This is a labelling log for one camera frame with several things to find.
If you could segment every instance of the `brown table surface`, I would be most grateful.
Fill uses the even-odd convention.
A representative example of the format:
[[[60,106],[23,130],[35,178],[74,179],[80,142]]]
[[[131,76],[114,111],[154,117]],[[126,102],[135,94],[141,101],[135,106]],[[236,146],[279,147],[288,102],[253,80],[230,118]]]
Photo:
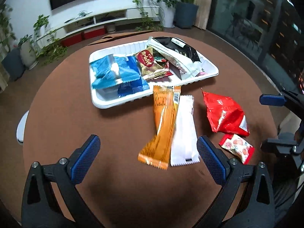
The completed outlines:
[[[218,146],[223,133],[212,133],[206,117],[201,87],[230,96],[243,108],[250,129],[247,141],[256,148],[250,164],[273,158],[261,152],[266,138],[276,137],[276,127],[267,106],[259,104],[261,91],[252,78],[232,59],[195,39],[164,32],[150,32],[86,46],[67,57],[45,80],[30,107],[25,127],[26,171],[34,161],[56,163],[69,157],[91,134],[101,139],[101,150],[77,189],[92,212],[106,227],[192,227],[216,197],[215,184],[203,162],[160,170],[137,161],[139,151],[156,133],[153,97],[109,109],[91,101],[89,55],[99,49],[171,36],[184,40],[219,69],[214,78],[182,86],[182,94],[195,98],[194,122],[198,136],[207,135]],[[232,154],[225,152],[229,158]],[[226,218],[233,215],[244,186]],[[58,188],[60,207],[72,219]]]

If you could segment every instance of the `screw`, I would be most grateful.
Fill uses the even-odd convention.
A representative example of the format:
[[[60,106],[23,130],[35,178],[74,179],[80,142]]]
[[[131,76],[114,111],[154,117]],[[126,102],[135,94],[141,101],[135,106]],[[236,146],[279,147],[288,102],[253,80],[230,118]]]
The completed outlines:
[[[34,163],[32,163],[32,167],[36,168],[38,166],[38,164],[39,164],[38,162],[34,162]]]
[[[232,163],[233,165],[236,165],[238,163],[238,160],[236,158],[232,158],[232,159],[230,159],[230,163]]]
[[[66,158],[62,158],[59,160],[59,164],[65,164],[67,162]]]
[[[264,162],[259,162],[259,167],[265,168],[265,163]]]

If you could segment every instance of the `white tv stand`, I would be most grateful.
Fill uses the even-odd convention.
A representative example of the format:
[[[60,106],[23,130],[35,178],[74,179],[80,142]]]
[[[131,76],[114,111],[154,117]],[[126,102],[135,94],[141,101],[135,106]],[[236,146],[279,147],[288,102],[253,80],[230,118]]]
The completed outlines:
[[[150,18],[153,18],[155,21],[158,21],[156,15],[158,14],[159,7],[144,7],[144,11],[148,14]],[[88,14],[87,16],[72,19],[71,21],[52,27],[51,31],[55,32],[52,34],[46,32],[44,35],[37,38],[37,43],[39,47],[43,48],[44,46],[47,46],[52,42],[53,37],[63,39],[74,33],[84,31],[93,27],[115,23],[118,21],[125,21],[125,24],[128,24],[128,20],[140,19],[141,17],[141,13],[136,7],[127,7],[113,9],[110,11],[103,10],[93,12]]]

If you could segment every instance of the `blue snack package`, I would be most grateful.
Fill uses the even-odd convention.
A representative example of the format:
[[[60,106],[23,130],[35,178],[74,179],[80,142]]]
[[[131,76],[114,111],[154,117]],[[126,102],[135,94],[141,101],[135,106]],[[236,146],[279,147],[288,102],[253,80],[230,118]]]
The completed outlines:
[[[113,87],[141,78],[139,72],[127,64],[126,57],[110,54],[91,62],[90,65],[96,76],[96,80],[92,83],[93,89]]]
[[[137,60],[134,56],[128,56],[128,65],[130,66],[131,69],[135,70],[136,72],[139,73],[138,67],[137,67]],[[145,81],[143,78],[140,78],[135,81],[131,81],[128,83],[123,83],[120,84],[118,87],[118,97],[124,97],[129,94],[137,93],[137,92],[142,92],[145,90],[150,89],[147,81]]]

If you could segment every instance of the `floor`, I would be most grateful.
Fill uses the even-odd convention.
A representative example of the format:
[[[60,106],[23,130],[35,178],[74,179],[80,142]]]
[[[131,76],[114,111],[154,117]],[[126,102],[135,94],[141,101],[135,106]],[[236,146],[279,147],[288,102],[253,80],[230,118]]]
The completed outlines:
[[[165,31],[198,39],[217,48],[241,65],[263,93],[277,94],[272,84],[248,58],[211,32],[194,27],[183,30],[172,28]],[[0,200],[17,220],[21,219],[22,194],[26,172],[28,171],[28,169],[24,169],[22,146],[16,141],[16,128],[19,120],[29,109],[36,92],[44,80],[62,60],[99,38],[85,40],[70,46],[65,57],[48,65],[43,64],[43,58],[39,59],[39,63],[35,68],[26,71],[17,81],[9,83],[6,90],[0,94],[0,179],[2,179]],[[272,114],[276,125],[279,125],[287,115],[287,110],[274,107],[272,108]]]

